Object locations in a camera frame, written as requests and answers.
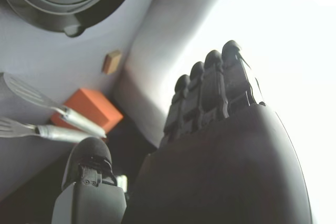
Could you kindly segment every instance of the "spatula head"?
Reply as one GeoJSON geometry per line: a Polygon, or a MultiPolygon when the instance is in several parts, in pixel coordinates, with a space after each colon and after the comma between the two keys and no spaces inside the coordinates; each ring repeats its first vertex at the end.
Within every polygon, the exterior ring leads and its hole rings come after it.
{"type": "Polygon", "coordinates": [[[22,137],[38,135],[35,126],[18,123],[0,116],[0,137],[22,137]]]}
{"type": "Polygon", "coordinates": [[[60,109],[60,105],[54,102],[52,99],[26,84],[24,81],[12,76],[11,74],[4,73],[4,80],[9,89],[22,99],[37,106],[55,110],[60,109]]]}

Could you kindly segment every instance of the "gray surface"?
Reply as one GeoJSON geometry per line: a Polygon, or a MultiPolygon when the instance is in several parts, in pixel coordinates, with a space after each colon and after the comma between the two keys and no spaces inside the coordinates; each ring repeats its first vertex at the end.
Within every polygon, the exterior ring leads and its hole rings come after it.
{"type": "MultiPolygon", "coordinates": [[[[109,96],[151,0],[126,0],[109,18],[78,38],[53,33],[21,20],[0,0],[0,72],[14,74],[59,103],[78,88],[109,96]],[[117,73],[101,73],[107,53],[124,57],[117,73]]],[[[0,78],[0,115],[44,124],[52,111],[15,97],[0,78]]],[[[34,138],[0,138],[0,200],[71,148],[34,138]]]]}
{"type": "Polygon", "coordinates": [[[114,97],[144,136],[158,146],[174,93],[181,52],[216,0],[154,0],[132,45],[114,97]],[[167,77],[174,79],[163,87],[167,77]]]}

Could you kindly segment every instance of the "fork handle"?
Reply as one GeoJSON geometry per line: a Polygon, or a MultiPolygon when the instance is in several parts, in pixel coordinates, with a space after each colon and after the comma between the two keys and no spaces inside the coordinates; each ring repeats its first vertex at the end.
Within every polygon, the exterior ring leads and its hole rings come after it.
{"type": "Polygon", "coordinates": [[[54,141],[79,143],[88,137],[92,137],[92,135],[85,132],[75,131],[53,125],[39,125],[37,128],[41,137],[54,141]]]}
{"type": "Polygon", "coordinates": [[[65,112],[61,115],[61,119],[65,122],[77,127],[85,132],[92,134],[93,136],[106,137],[105,130],[99,125],[95,124],[85,116],[79,114],[71,108],[65,107],[65,112]]]}

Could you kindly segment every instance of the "orange block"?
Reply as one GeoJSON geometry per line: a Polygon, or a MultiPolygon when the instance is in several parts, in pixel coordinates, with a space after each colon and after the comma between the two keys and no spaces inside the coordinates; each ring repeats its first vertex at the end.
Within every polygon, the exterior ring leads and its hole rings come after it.
{"type": "MultiPolygon", "coordinates": [[[[96,90],[79,89],[64,103],[64,105],[76,110],[97,125],[101,126],[106,133],[116,126],[116,124],[123,118],[123,115],[113,106],[113,104],[107,100],[101,92],[96,90]]],[[[58,113],[55,113],[51,117],[51,121],[60,127],[77,129],[64,122],[58,113]]]]}

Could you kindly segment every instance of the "slotted spatula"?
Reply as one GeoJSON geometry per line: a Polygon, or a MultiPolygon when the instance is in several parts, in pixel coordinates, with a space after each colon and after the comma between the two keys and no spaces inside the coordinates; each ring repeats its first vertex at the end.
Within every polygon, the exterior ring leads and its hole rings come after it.
{"type": "Polygon", "coordinates": [[[70,143],[79,143],[88,137],[92,137],[92,135],[85,132],[56,127],[53,125],[36,126],[22,124],[12,119],[0,117],[0,137],[12,138],[24,136],[40,136],[49,140],[70,143]]]}
{"type": "Polygon", "coordinates": [[[61,114],[61,119],[63,121],[71,124],[72,126],[88,132],[93,136],[106,138],[105,130],[102,127],[96,125],[94,122],[73,109],[56,103],[49,97],[11,74],[4,73],[4,80],[8,88],[22,99],[37,106],[55,110],[61,114]]]}

